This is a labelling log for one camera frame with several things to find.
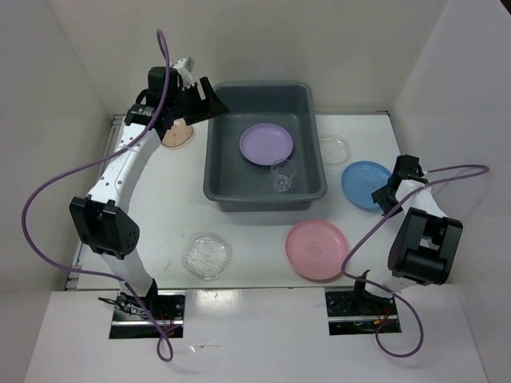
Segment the clear textured square dish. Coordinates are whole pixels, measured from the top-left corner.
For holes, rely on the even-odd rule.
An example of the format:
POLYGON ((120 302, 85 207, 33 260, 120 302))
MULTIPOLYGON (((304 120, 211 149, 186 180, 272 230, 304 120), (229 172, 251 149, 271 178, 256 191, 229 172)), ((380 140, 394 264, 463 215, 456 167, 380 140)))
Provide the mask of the clear textured square dish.
POLYGON ((213 232, 195 233, 182 256, 185 269, 205 281, 221 278, 231 260, 231 244, 213 232))

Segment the grey plastic bin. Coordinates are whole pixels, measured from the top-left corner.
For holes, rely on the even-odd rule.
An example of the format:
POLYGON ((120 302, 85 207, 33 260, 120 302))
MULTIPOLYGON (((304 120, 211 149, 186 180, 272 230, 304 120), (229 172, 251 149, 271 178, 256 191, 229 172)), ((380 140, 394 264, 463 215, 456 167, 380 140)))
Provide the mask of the grey plastic bin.
POLYGON ((300 211, 325 196, 327 181, 311 88, 299 81, 236 81, 215 87, 228 113, 208 123, 204 195, 229 212, 300 211), (254 164, 240 150, 242 135, 257 124, 288 132, 296 166, 291 187, 277 191, 270 166, 254 164))

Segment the clear plastic cup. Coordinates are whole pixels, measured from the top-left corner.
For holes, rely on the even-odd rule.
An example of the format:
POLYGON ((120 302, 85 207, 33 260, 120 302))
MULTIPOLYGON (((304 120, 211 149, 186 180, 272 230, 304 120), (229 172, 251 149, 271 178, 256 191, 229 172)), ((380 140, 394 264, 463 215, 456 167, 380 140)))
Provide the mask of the clear plastic cup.
POLYGON ((287 192, 293 184, 296 172, 296 166, 292 161, 285 159, 277 160, 271 166, 273 188, 278 192, 287 192))

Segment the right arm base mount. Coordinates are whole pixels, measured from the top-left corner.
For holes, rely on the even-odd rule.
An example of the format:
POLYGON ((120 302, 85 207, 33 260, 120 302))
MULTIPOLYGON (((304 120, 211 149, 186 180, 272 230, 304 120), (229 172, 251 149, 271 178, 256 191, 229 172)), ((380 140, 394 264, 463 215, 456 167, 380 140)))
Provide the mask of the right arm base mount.
POLYGON ((326 288, 327 323, 330 336, 374 334, 383 323, 381 334, 402 332, 394 300, 379 302, 356 298, 354 288, 326 288))

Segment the pink plastic plate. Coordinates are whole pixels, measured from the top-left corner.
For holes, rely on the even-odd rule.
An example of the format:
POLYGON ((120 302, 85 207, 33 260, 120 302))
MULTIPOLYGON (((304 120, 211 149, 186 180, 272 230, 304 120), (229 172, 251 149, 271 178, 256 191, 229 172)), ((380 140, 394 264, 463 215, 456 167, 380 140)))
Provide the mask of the pink plastic plate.
POLYGON ((294 272, 312 281, 327 281, 341 274, 350 245, 334 224, 307 219, 288 232, 284 250, 294 272))

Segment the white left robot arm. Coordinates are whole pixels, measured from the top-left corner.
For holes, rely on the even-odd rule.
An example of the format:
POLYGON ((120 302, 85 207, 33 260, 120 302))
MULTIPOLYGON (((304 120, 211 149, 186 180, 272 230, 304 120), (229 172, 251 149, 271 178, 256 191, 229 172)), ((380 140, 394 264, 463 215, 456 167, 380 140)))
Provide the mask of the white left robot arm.
POLYGON ((147 89, 125 115, 113 158, 87 196, 69 205, 80 240, 108 264, 123 301, 140 318, 155 316, 160 300, 137 253, 140 228, 128 215, 134 189, 174 121, 195 124, 227 112, 207 77, 195 82, 184 67, 151 68, 147 89))

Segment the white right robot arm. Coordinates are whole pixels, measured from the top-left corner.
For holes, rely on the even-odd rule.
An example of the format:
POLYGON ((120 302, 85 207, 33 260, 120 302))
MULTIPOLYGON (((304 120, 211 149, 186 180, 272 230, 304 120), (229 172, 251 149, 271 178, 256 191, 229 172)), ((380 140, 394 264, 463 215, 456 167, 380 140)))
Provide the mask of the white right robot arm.
POLYGON ((396 211, 404 214, 404 220, 390 247, 387 267, 362 274, 384 288, 357 281, 350 296, 356 312, 367 314, 381 308, 394 292, 410 286, 441 285, 447 280, 463 226, 439 208, 426 184, 419 158, 404 155, 396 159, 387 184, 371 194, 372 200, 388 213, 406 195, 414 193, 396 211))

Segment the peach square dish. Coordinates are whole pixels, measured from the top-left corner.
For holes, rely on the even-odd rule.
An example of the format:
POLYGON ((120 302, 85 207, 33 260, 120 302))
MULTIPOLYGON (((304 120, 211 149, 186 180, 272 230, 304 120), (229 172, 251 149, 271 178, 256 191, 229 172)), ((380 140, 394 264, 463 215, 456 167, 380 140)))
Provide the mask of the peach square dish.
POLYGON ((194 127, 184 120, 175 120, 166 131, 161 144, 166 148, 178 149, 186 145, 194 136, 194 127))

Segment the blue plastic plate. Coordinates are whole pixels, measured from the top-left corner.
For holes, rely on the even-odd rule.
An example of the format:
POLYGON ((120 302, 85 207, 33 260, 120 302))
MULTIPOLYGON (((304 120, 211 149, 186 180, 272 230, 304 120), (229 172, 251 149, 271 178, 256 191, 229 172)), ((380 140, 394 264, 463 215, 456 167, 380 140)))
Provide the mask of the blue plastic plate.
POLYGON ((364 211, 380 211, 372 193, 386 186, 390 170, 372 161, 357 161, 346 167, 341 175, 341 188, 346 198, 364 211))

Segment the purple plastic plate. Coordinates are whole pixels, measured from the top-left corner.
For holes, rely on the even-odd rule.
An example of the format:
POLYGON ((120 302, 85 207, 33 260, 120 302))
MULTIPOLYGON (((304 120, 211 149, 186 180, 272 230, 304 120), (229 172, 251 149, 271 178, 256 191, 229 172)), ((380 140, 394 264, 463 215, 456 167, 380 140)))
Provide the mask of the purple plastic plate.
POLYGON ((253 164, 271 166, 286 160, 293 151, 291 134, 277 124, 255 124, 240 137, 240 151, 253 164))

